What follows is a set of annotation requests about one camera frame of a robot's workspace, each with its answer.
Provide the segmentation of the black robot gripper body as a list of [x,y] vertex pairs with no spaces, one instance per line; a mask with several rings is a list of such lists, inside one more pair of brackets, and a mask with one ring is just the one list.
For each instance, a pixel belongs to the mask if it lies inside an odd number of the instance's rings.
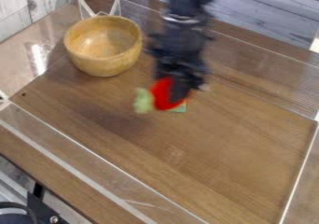
[[153,33],[150,53],[158,60],[155,77],[173,76],[191,88],[201,88],[211,69],[202,60],[206,42],[213,38],[206,34],[209,14],[181,17],[165,13],[162,31]]

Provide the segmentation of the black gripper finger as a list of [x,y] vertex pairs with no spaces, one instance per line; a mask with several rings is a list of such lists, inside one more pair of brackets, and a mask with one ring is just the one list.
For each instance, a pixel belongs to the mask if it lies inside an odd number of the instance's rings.
[[195,78],[193,76],[173,76],[173,86],[171,86],[171,94],[170,101],[177,103],[182,101],[190,91],[195,88]]

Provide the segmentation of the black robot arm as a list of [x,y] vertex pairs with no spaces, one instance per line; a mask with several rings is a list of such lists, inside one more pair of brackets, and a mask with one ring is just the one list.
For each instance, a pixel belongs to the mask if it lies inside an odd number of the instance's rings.
[[205,6],[213,0],[169,0],[161,13],[162,31],[151,34],[151,54],[157,58],[155,91],[158,106],[171,109],[191,91],[206,84],[211,69],[202,59],[209,40],[210,14]]

